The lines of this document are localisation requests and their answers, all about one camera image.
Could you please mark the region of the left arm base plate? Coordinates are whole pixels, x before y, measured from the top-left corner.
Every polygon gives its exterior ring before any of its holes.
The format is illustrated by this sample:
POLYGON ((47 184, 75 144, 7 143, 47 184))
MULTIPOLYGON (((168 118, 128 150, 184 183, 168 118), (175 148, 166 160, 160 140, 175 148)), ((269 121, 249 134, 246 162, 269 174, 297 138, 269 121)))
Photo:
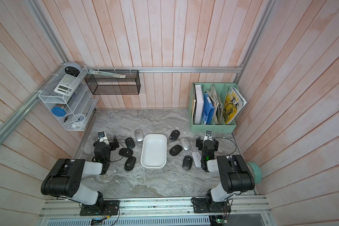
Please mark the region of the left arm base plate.
POLYGON ((109 200, 96 203, 95 205, 82 205, 80 216, 118 215, 119 204, 119 200, 109 200))

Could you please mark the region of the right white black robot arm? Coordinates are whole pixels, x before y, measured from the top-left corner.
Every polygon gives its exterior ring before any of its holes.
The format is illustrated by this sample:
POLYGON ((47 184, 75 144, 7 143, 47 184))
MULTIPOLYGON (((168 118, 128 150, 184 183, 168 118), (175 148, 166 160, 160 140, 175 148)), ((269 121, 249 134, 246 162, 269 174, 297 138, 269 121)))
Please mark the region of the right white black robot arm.
POLYGON ((209 211, 221 207, 234 195, 240 195, 255 188, 255 179, 241 155, 215 156, 219 142, 212 137, 196 139, 195 146, 201 151, 200 167, 205 172, 217 172, 220 183, 208 190, 202 200, 194 200, 194 206, 205 206, 209 211))

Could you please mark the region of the silver mouse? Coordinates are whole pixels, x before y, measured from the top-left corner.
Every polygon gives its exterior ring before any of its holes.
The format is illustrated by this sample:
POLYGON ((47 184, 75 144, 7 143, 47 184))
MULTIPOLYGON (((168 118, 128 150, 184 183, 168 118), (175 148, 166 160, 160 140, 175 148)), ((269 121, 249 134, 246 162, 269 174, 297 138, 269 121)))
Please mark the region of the silver mouse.
POLYGON ((135 138, 138 142, 141 142, 144 140, 144 134, 141 129, 135 130, 134 133, 135 133, 135 138))
POLYGON ((191 150, 191 144, 187 137, 181 137, 179 140, 184 150, 191 150))

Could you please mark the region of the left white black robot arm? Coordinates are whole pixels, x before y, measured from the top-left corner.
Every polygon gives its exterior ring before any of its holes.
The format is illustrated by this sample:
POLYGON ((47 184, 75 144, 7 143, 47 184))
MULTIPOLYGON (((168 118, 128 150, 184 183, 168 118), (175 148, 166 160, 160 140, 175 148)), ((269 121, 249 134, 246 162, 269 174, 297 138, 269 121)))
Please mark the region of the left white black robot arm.
POLYGON ((102 213, 108 205, 103 194, 94 191, 81 183, 83 177, 106 174, 111 164, 111 152, 119 147, 117 137, 109 141, 99 133, 94 142, 94 157, 85 159, 58 159, 44 179, 40 191, 43 195, 63 197, 78 202, 83 209, 97 214, 102 213))

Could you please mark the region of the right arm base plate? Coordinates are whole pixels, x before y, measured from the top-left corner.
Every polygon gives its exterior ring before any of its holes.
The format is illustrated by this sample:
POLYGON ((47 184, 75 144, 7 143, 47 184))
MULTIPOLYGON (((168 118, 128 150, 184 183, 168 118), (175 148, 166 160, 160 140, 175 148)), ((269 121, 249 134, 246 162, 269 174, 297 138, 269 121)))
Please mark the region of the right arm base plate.
POLYGON ((193 197, 191 203, 195 213, 230 213, 232 211, 229 202, 213 202, 211 199, 193 197))

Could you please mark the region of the white mouse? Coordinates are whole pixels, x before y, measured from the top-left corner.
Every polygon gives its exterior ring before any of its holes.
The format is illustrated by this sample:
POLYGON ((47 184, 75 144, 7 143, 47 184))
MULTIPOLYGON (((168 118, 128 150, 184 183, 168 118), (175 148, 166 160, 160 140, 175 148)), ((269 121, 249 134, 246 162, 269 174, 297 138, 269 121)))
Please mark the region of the white mouse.
POLYGON ((201 154, 198 151, 192 152, 192 158, 197 168, 201 168, 201 154))

